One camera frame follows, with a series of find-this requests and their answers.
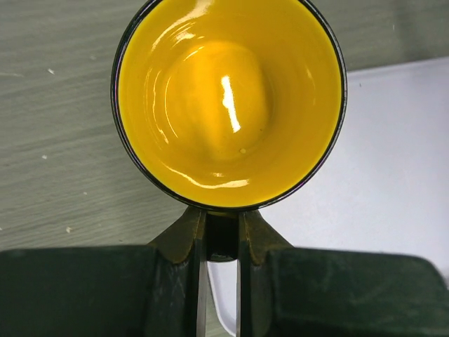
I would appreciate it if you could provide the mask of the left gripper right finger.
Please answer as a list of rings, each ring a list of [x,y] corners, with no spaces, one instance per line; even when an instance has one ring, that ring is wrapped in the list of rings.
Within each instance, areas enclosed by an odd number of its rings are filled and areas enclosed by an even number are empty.
[[[239,336],[447,336],[448,287],[417,256],[295,248],[239,216]]]

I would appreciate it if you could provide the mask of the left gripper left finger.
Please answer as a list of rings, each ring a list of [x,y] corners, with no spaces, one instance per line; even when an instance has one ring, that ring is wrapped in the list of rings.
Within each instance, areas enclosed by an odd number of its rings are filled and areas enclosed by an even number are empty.
[[[203,336],[206,214],[150,243],[1,253],[2,336]]]

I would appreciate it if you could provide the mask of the yellow glass mug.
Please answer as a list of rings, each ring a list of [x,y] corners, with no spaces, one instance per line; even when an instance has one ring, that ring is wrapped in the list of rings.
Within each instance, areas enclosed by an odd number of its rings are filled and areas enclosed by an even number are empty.
[[[295,193],[340,134],[347,72],[311,1],[146,1],[111,75],[131,161],[206,213],[210,260],[234,260],[238,218]]]

